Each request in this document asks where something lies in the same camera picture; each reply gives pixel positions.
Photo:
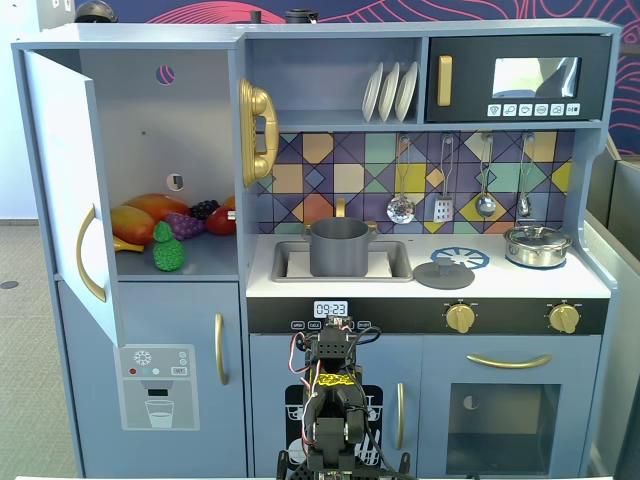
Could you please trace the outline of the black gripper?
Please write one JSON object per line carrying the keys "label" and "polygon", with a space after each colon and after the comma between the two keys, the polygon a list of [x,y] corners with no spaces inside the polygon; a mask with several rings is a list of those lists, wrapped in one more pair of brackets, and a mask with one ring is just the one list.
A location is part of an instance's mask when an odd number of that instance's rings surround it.
{"label": "black gripper", "polygon": [[309,366],[321,363],[325,373],[340,373],[356,365],[358,336],[340,328],[324,328],[306,341],[305,360]]}

